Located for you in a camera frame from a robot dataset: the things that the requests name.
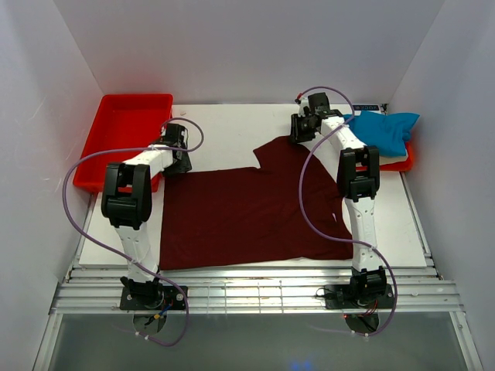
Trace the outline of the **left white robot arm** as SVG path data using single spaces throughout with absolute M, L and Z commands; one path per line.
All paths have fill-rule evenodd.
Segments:
M 149 240 L 147 222 L 152 213 L 152 179 L 192 169 L 189 133 L 181 124 L 167 124 L 157 141 L 123 162 L 107 165 L 101 212 L 109 219 L 130 257 L 128 275 L 121 279 L 132 299 L 146 308 L 157 308 L 164 291 L 155 274 L 159 271 Z

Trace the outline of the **maroon t shirt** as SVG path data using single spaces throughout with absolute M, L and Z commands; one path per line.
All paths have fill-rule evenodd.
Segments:
M 353 256 L 342 199 L 320 160 L 286 137 L 254 155 L 258 168 L 165 180 L 161 269 Z

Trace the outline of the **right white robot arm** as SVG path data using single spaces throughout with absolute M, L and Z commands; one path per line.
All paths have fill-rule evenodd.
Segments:
M 386 265 L 377 252 L 374 207 L 380 188 L 379 151 L 365 145 L 351 131 L 349 119 L 331 108 L 326 93 L 300 93 L 295 99 L 299 112 L 291 116 L 289 140 L 309 142 L 321 134 L 317 143 L 329 142 L 338 152 L 336 185 L 347 208 L 353 244 L 350 283 L 332 289 L 329 299 L 340 304 L 348 301 L 367 307 L 386 295 Z

